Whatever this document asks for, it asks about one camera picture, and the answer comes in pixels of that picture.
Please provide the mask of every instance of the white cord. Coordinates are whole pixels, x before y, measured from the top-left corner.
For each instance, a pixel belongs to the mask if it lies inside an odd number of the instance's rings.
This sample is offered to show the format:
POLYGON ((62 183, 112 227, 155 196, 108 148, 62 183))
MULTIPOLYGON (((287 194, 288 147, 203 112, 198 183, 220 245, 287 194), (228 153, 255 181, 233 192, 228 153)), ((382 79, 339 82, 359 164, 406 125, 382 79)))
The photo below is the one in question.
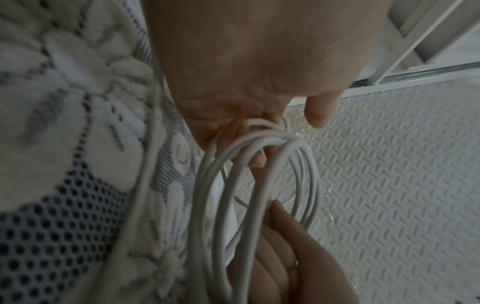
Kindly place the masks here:
POLYGON ((291 212, 293 217, 297 214, 300 205, 304 169, 302 161, 300 161, 299 168, 293 154, 296 154, 300 160, 305 158, 308 167, 310 188, 307 205, 300 220, 300 224, 306 229, 310 227, 319 207, 320 175, 308 143, 295 134, 279 130, 278 125, 263 119, 249 119, 247 123, 249 127, 262 126, 270 129, 249 133, 237 139, 224 153, 214 159, 219 139, 217 136, 206 151, 198 168, 193 190, 187 244, 191 303, 208 303, 210 301, 208 293, 214 295, 219 302, 247 303, 250 276, 263 215, 270 198, 273 182, 283 170, 287 160, 290 162, 296 178, 296 191, 291 212), (274 159, 267 162, 263 177, 253 188, 249 204, 243 204, 247 207, 243 223, 229 244, 226 244, 227 214, 232 208, 234 192, 250 160, 266 146, 278 146, 278 151, 274 159), (238 153, 240 155, 234 162, 230 173, 228 176, 224 174, 225 187, 215 217, 210 254, 203 231, 208 195, 215 177, 222 170, 225 162, 238 153), (226 257, 235 248, 238 273, 232 287, 227 278, 226 257))

